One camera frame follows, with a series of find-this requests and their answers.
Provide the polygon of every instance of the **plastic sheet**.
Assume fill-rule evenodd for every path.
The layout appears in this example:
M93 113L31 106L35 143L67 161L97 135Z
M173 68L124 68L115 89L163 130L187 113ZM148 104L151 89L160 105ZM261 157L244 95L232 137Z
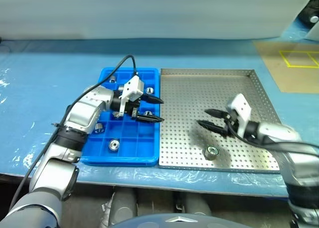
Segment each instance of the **plastic sheet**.
M230 47L233 55L227 54ZM287 124L292 124L296 114L314 114L319 110L319 102L314 101L313 96L280 93L248 40L3 41L0 44L0 173L23 176L53 132L54 127L50 124L61 119L66 106L85 87L96 83L103 67L114 66L129 52L137 54L140 67L255 68L270 100L275 101L278 115ZM286 109L288 101L293 107L289 111ZM298 110L300 101L311 106ZM306 141L318 141L314 132L309 132L318 131L314 116L307 116L303 123L292 126ZM82 163L78 167L79 182L202 193L287 196L280 174L92 167Z

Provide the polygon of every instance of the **black cable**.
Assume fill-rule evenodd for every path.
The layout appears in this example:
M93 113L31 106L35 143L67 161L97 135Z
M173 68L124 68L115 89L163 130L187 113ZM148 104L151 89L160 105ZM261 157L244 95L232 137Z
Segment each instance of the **black cable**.
M314 148L317 148L319 149L319 146L318 145L314 145L314 144L310 144L310 143L307 143L307 142L289 142L289 141L286 141L286 142L274 142L273 144L257 144L257 143L253 143L253 142L250 142L248 140L245 140L243 138L241 138L237 132L235 132L232 124L230 121L226 121L226 124L229 128L229 131L231 132L231 134L233 136L235 136L236 138L238 138L240 141L244 142L244 143L247 143L248 145L251 145L251 146L254 146L254 147L258 147L258 148L263 148L263 149L266 149L268 151L274 151L274 152L291 152L291 153L298 153L298 154L305 154L305 155L313 155L313 156L316 156L316 157L319 157L319 153L316 153L315 151L313 153L311 152L304 152L304 151L298 151L298 150L292 150L292 149L287 149L287 148L282 148L282 147L278 147L278 145L280 144L296 144L296 145L306 145L306 146L312 146Z
M38 163L38 161L41 159L41 157L43 156L43 154L47 151L47 149L49 148L50 144L55 140L56 135L59 131L59 127L63 126L67 115L69 114L69 112L71 111L72 107L83 97L85 96L87 93L91 92L93 89L97 88L98 86L102 85L104 82L106 82L118 69L119 67L122 66L122 64L127 60L127 59L132 59L133 62L133 69L134 69L134 74L137 74L137 69L136 69L136 63L135 63L135 58L133 57L133 55L127 55L125 56L114 68L114 70L106 77L104 78L101 82L95 84L94 86L92 86L91 88L89 88L88 90L86 90L85 92L83 92L78 98L76 98L74 100L74 102L68 106L68 108L66 109L66 112L64 113L63 118L61 119L58 127L55 129L55 131L53 132L53 134L51 135L50 139L48 140L48 142L45 144L44 148L42 149L42 151L40 152L40 154L36 157L36 159L34 160L34 162L32 163L32 165L29 167L27 173L24 175L22 181L20 182L18 188L16 189L14 196L12 198L12 201L10 203L10 207L9 207L9 211L12 209L12 207L15 205L17 198L22 190L22 187L26 181L26 179L29 177L29 175L31 174L32 170L34 169L35 165Z

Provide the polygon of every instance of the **stainless steel tray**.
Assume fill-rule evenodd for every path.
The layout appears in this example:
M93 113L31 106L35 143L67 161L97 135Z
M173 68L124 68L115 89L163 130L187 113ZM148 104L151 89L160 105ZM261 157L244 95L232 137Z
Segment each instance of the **stainless steel tray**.
M159 165L163 168L223 170L243 172L279 172L272 155L235 138L200 127L196 120L208 120L224 126L221 119L204 110L225 110L227 101L243 93L252 107L252 120L279 123L280 120L254 70L162 69ZM213 145L220 154L208 161L203 149Z

